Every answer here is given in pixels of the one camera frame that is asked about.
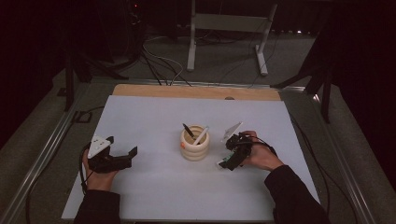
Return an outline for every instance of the black sleeve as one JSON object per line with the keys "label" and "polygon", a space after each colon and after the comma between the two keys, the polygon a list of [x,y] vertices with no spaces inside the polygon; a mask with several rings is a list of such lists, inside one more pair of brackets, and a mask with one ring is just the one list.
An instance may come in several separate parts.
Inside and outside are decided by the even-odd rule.
{"label": "black sleeve", "polygon": [[330,223],[323,207],[288,165],[276,168],[264,183],[276,204],[274,219],[277,224]]}
{"label": "black sleeve", "polygon": [[120,223],[120,195],[103,190],[87,190],[74,223]]}

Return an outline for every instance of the metal stand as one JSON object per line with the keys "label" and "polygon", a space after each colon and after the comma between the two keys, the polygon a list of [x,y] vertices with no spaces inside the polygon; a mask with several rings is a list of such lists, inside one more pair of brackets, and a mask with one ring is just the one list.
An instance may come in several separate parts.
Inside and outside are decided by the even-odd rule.
{"label": "metal stand", "polygon": [[194,70],[196,51],[195,29],[227,30],[254,33],[260,32],[262,33],[262,42],[260,45],[256,46],[256,54],[260,73],[263,76],[267,76],[268,71],[262,51],[264,50],[265,42],[268,38],[268,34],[270,33],[276,7],[277,4],[273,4],[271,6],[271,11],[267,18],[201,14],[195,12],[195,0],[191,0],[191,39],[187,71],[191,72]]}
{"label": "metal stand", "polygon": [[74,71],[81,82],[90,82],[92,75],[88,65],[93,66],[106,75],[115,79],[125,80],[128,77],[120,76],[112,70],[106,68],[96,60],[90,58],[86,54],[76,50],[67,40],[65,44],[65,75],[66,75],[66,106],[64,111],[68,111],[70,106],[74,103]]}
{"label": "metal stand", "polygon": [[321,102],[321,115],[327,123],[329,120],[329,102],[330,102],[330,90],[332,85],[332,66],[325,64],[314,65],[310,68],[300,70],[297,76],[291,77],[281,83],[270,85],[271,88],[283,89],[290,84],[311,76],[308,84],[305,87],[304,92],[307,94],[315,95],[323,85],[323,96]]}

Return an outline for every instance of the metal rod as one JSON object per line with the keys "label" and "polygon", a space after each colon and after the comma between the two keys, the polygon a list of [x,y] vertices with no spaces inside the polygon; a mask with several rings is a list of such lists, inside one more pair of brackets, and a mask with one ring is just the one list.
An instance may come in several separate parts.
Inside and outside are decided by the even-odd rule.
{"label": "metal rod", "polygon": [[76,111],[76,107],[79,99],[85,93],[88,84],[79,84],[76,101],[71,105],[68,112],[64,112],[54,131],[52,132],[47,144],[41,150],[41,153],[37,156],[34,164],[26,174],[25,178],[21,182],[17,192],[11,200],[11,203],[8,205],[5,213],[0,218],[0,223],[8,224],[14,223],[18,215],[20,214],[23,208],[23,202],[26,199],[27,192],[35,183],[35,180],[38,178],[40,173],[49,163],[50,159],[56,152],[56,148],[60,145],[64,135],[66,134],[67,128],[70,125],[70,121],[73,118],[73,115]]}
{"label": "metal rod", "polygon": [[333,153],[335,156],[335,161],[337,162],[338,169],[340,170],[341,176],[344,178],[344,182],[346,184],[346,188],[349,191],[349,196],[351,197],[352,202],[355,205],[355,209],[361,219],[361,223],[372,224],[376,223],[370,208],[367,205],[367,202],[362,194],[361,188],[359,187],[358,182],[356,181],[352,171],[349,168],[347,159],[344,156],[343,150],[337,144],[335,134],[333,133],[332,128],[329,124],[325,123],[324,119],[322,119],[320,110],[319,110],[319,101],[316,96],[315,99],[312,98],[311,103],[314,105],[315,113],[318,115],[318,120],[323,128],[323,131],[330,139],[330,143],[332,144]]}

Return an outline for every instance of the black cable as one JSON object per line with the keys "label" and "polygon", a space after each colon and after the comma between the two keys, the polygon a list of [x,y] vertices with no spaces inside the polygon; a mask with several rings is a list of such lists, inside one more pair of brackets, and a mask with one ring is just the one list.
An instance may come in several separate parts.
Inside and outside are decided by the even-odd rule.
{"label": "black cable", "polygon": [[51,156],[51,158],[49,158],[48,163],[46,164],[46,166],[41,170],[40,174],[37,176],[37,178],[33,181],[31,187],[27,190],[26,193],[26,199],[25,199],[25,219],[26,219],[26,223],[30,224],[30,201],[31,201],[31,197],[32,197],[32,192],[33,189],[35,188],[35,185],[37,184],[38,179],[47,171],[47,169],[50,167],[50,164],[52,163],[53,159],[56,157],[56,155],[58,154],[59,149],[61,148],[62,143],[64,142],[65,137],[67,136],[67,134],[69,133],[70,129],[72,128],[73,124],[75,123],[75,121],[77,119],[80,119],[82,116],[91,113],[93,110],[96,109],[101,109],[104,108],[104,106],[98,106],[95,108],[92,108],[88,111],[85,111],[84,113],[82,113],[80,116],[78,116],[78,118],[76,118],[76,115],[72,118],[72,120],[70,121],[70,125],[67,127],[64,136],[62,137],[61,141],[59,142],[59,145],[55,148],[53,155]]}
{"label": "black cable", "polygon": [[155,72],[153,71],[148,58],[146,57],[146,55],[142,54],[142,57],[144,60],[146,60],[146,64],[148,65],[149,70],[151,71],[151,74],[154,75],[155,79],[157,79],[158,84],[160,84],[160,86],[162,85],[160,79],[157,77],[157,75],[155,74]]}
{"label": "black cable", "polygon": [[327,180],[324,176],[324,174],[330,178],[330,180],[334,183],[334,185],[340,190],[340,192],[343,194],[343,196],[346,198],[346,201],[348,202],[350,208],[352,209],[353,212],[353,217],[355,218],[355,223],[358,224],[358,218],[355,212],[355,209],[353,207],[352,202],[348,199],[347,195],[344,193],[344,191],[341,189],[341,187],[337,184],[337,182],[330,176],[330,174],[324,169],[324,167],[318,162],[317,157],[315,155],[315,152],[311,146],[311,143],[309,142],[309,139],[307,138],[305,132],[303,131],[303,129],[300,127],[300,125],[298,124],[297,120],[294,118],[294,116],[292,114],[290,114],[290,118],[291,118],[291,122],[297,127],[297,129],[300,131],[304,142],[306,144],[306,146],[308,147],[308,150],[311,154],[311,156],[313,157],[315,164],[317,165],[317,167],[319,168],[320,174],[325,182],[325,186],[326,186],[326,190],[327,190],[327,197],[328,197],[328,207],[327,207],[327,216],[329,215],[329,211],[330,211],[330,191],[329,191],[329,186],[327,184]]}
{"label": "black cable", "polygon": [[135,65],[136,62],[137,62],[137,59],[136,58],[132,58],[132,59],[129,59],[125,63],[119,63],[119,64],[111,65],[108,68],[109,69],[113,69],[113,70],[120,70],[120,69],[123,69],[123,68],[125,68],[125,67],[127,67],[129,65]]}
{"label": "black cable", "polygon": [[249,145],[249,144],[251,144],[251,145],[262,145],[262,146],[265,146],[265,147],[268,146],[268,144],[262,143],[262,142],[237,142],[237,143],[234,143],[234,145]]}
{"label": "black cable", "polygon": [[261,142],[263,142],[263,143],[267,144],[266,142],[264,142],[264,140],[260,139],[260,137],[257,137],[257,136],[252,136],[252,135],[247,135],[247,137],[256,138],[256,139],[258,139],[259,141],[261,141]]}
{"label": "black cable", "polygon": [[[213,35],[217,40],[216,40],[216,41],[213,41],[213,40],[207,39],[207,38],[210,37],[210,35]],[[244,39],[248,38],[248,36],[249,36],[249,33],[244,33],[241,37],[238,37],[238,38],[230,38],[230,37],[228,37],[228,36],[225,36],[224,34],[222,34],[222,33],[219,32],[219,31],[211,31],[210,33],[208,33],[208,35],[205,35],[205,36],[203,36],[203,37],[198,37],[198,38],[197,38],[198,40],[200,40],[200,41],[202,41],[202,42],[205,42],[204,44],[199,44],[199,43],[197,43],[197,46],[233,44],[233,43],[235,43],[235,42],[238,42],[238,41],[241,41],[241,40],[244,40]],[[221,38],[222,38],[222,37],[231,39],[231,41],[221,41]]]}
{"label": "black cable", "polygon": [[[180,70],[180,72],[177,72],[177,71],[175,70],[175,68],[174,68],[169,62],[167,62],[167,61],[165,60],[165,58],[160,57],[160,56],[157,56],[157,55],[155,55],[155,54],[149,52],[146,48],[143,48],[143,49],[144,49],[144,51],[145,51],[149,56],[152,56],[152,57],[154,57],[154,58],[156,58],[156,59],[158,59],[158,60],[160,60],[161,62],[163,62],[163,63],[166,64],[166,65],[165,65],[165,64],[161,64],[161,63],[155,62],[154,60],[150,59],[148,56],[143,55],[143,57],[145,58],[145,60],[146,60],[146,62],[147,62],[146,65],[150,68],[151,73],[157,78],[157,80],[159,80],[158,77],[160,77],[160,78],[163,79],[163,81],[166,83],[166,85],[172,86],[172,84],[174,83],[174,81],[176,80],[176,78],[180,77],[184,82],[186,82],[189,86],[191,86],[191,84],[180,74],[180,73],[182,72],[182,70]],[[174,73],[174,77],[173,77],[172,81],[168,84],[167,78],[166,78],[165,76],[161,75],[161,74],[158,72],[158,70],[157,70],[150,62],[156,63],[156,64],[158,64],[158,65],[160,65],[160,66],[162,66],[162,67],[164,67],[164,68],[170,70],[171,72],[173,72],[173,73]]]}
{"label": "black cable", "polygon": [[84,172],[82,171],[82,158],[84,157],[84,152],[87,150],[87,148],[83,148],[79,154],[79,160],[78,160],[78,169],[79,169],[79,178],[81,179],[81,186],[82,186],[82,193],[85,195],[87,193],[88,187],[87,187],[87,181],[88,178],[93,174],[93,171],[87,176],[86,179],[84,179]]}

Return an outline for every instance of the pen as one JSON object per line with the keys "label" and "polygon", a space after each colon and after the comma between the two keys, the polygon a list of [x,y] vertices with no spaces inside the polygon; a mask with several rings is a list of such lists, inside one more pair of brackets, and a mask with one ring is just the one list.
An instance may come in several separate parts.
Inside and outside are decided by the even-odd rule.
{"label": "pen", "polygon": [[204,128],[204,130],[201,132],[201,134],[198,136],[198,138],[195,140],[195,142],[193,143],[194,146],[196,146],[199,141],[201,141],[201,139],[204,137],[204,135],[207,133],[207,130],[209,130],[209,126],[206,126]]}
{"label": "pen", "polygon": [[191,136],[191,138],[192,138],[193,140],[195,140],[194,133],[189,129],[189,127],[187,127],[187,125],[184,124],[184,123],[183,123],[183,126],[184,126],[184,129],[186,130],[186,132]]}

